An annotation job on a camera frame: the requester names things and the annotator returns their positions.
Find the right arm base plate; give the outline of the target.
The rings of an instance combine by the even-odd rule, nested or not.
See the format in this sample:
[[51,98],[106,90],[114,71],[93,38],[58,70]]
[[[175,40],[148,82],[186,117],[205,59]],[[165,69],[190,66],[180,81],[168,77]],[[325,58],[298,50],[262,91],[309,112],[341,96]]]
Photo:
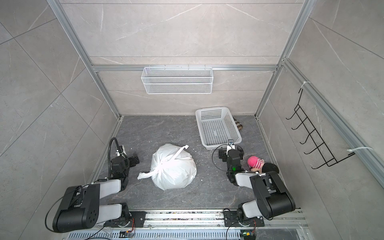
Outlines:
[[237,211],[223,209],[224,224],[226,227],[264,227],[263,217],[247,218]]

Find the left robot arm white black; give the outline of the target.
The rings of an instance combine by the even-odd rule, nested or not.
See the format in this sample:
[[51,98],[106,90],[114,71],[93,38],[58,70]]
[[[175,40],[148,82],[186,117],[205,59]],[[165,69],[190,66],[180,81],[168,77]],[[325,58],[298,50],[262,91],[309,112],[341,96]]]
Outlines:
[[67,188],[53,218],[52,230],[67,233],[104,227],[135,227],[135,219],[126,203],[101,205],[100,200],[124,191],[129,182],[129,170],[140,163],[136,154],[127,157],[120,154],[110,161],[111,176],[87,186]]

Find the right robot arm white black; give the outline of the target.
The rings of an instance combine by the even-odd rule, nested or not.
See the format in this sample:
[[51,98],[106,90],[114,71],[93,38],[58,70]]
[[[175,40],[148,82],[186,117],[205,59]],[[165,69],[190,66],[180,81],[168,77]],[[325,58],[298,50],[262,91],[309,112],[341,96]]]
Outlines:
[[249,188],[255,199],[242,203],[237,208],[237,223],[245,224],[261,217],[274,217],[296,210],[296,203],[281,179],[277,165],[267,163],[256,156],[247,159],[249,171],[242,166],[244,151],[235,145],[221,145],[218,157],[227,164],[225,173],[230,183]]

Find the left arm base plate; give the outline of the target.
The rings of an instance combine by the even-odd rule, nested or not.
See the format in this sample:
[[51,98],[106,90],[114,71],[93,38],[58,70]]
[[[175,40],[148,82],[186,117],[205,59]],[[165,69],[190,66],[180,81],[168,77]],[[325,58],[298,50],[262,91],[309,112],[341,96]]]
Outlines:
[[146,220],[146,212],[136,211],[123,214],[116,220],[109,220],[104,223],[104,227],[110,228],[142,228]]

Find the white plastic bag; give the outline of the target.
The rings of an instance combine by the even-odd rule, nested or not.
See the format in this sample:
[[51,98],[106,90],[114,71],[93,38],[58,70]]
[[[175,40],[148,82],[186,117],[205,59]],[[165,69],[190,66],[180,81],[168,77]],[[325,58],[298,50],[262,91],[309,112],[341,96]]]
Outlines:
[[197,166],[188,145],[183,147],[165,144],[152,156],[151,170],[139,173],[137,179],[152,179],[154,185],[163,190],[183,189],[195,179]]

